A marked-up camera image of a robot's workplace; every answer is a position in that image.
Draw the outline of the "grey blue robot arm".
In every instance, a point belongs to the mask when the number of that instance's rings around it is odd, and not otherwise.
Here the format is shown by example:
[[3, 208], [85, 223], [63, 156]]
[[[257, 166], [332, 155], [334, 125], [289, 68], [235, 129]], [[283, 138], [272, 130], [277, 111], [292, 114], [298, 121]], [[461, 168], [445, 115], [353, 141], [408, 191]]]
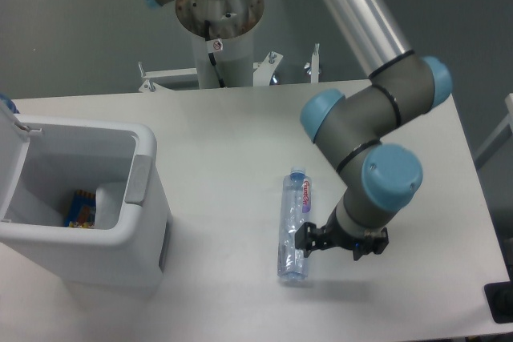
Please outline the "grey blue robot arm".
[[[252, 61], [227, 56], [225, 44], [248, 34], [261, 20], [261, 0], [144, 0], [174, 3], [182, 26], [200, 40], [196, 56], [203, 88], [244, 87]], [[341, 247], [355, 259], [383, 253], [392, 218], [422, 182], [415, 155], [382, 138], [443, 103], [452, 92], [446, 66], [417, 56], [382, 0], [323, 0], [370, 84], [350, 97], [330, 89], [302, 108], [301, 125], [346, 189], [327, 223], [300, 226], [295, 246], [304, 256]]]

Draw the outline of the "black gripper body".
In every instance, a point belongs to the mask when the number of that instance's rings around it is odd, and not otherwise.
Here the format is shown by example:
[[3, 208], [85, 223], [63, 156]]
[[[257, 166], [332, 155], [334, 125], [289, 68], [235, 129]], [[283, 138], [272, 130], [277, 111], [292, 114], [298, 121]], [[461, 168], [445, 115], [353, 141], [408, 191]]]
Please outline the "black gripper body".
[[322, 250], [331, 247], [341, 247], [350, 251], [371, 252], [369, 240], [353, 237], [341, 228], [336, 219], [328, 221], [321, 227], [321, 235], [316, 241], [316, 245]]

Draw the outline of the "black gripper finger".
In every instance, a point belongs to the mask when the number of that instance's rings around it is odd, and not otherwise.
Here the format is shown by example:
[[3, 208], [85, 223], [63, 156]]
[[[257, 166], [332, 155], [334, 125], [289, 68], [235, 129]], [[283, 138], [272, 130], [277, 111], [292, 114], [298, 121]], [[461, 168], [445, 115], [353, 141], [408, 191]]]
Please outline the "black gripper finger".
[[359, 261], [364, 255], [381, 255], [389, 245], [387, 227], [378, 232], [368, 232], [362, 239], [357, 239], [353, 245], [353, 260]]
[[302, 252], [304, 258], [309, 258], [314, 251], [324, 251], [327, 248], [325, 227], [315, 223], [304, 222], [294, 235], [295, 248]]

